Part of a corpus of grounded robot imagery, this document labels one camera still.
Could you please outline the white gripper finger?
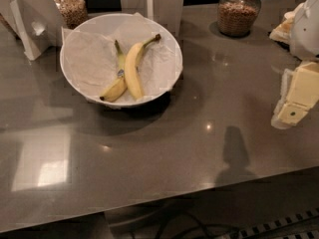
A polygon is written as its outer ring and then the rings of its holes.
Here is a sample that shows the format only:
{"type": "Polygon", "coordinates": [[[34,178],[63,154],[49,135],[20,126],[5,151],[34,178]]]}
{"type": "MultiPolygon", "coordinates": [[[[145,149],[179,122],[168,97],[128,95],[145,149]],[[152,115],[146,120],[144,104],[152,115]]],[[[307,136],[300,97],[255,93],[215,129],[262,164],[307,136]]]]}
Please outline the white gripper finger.
{"type": "Polygon", "coordinates": [[[280,87],[280,99],[273,111],[273,116],[271,119],[271,125],[277,129],[289,129],[291,125],[283,122],[279,119],[279,112],[282,110],[283,105],[286,101],[290,85],[293,79],[293,72],[289,69],[285,69],[281,78],[281,87],[280,87]]]}

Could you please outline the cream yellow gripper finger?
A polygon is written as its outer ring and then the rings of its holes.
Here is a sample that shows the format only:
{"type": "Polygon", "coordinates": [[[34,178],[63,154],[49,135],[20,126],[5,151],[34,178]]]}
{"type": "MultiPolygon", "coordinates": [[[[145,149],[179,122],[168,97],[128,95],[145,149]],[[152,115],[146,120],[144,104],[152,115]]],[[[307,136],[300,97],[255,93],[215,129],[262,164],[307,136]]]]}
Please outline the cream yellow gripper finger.
{"type": "Polygon", "coordinates": [[[319,101],[319,64],[302,62],[292,72],[293,79],[279,119],[297,125],[319,101]]]}

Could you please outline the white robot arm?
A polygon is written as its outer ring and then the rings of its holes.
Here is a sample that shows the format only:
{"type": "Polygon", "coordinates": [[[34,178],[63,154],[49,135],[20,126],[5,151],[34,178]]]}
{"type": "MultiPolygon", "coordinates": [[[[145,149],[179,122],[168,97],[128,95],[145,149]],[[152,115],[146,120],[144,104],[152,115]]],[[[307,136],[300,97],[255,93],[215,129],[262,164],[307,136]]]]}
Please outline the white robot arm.
{"type": "Polygon", "coordinates": [[[285,69],[271,125],[296,126],[319,101],[319,0],[306,0],[284,15],[269,38],[286,44],[301,64],[285,69]]]}

